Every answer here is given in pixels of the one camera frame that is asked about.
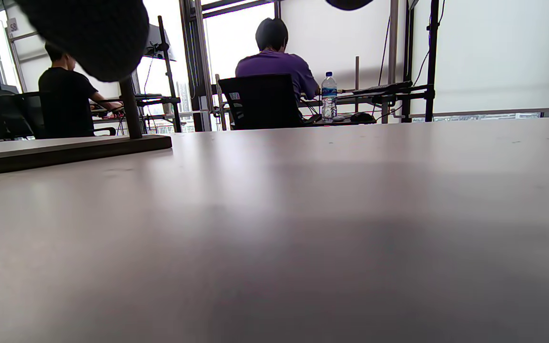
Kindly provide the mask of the person's right hand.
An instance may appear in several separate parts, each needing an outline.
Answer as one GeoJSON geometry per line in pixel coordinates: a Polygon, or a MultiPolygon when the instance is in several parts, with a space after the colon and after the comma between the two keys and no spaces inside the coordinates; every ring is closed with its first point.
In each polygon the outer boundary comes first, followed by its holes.
{"type": "Polygon", "coordinates": [[[142,60],[150,34],[141,0],[18,0],[46,48],[74,58],[102,82],[124,80],[142,60]]]}

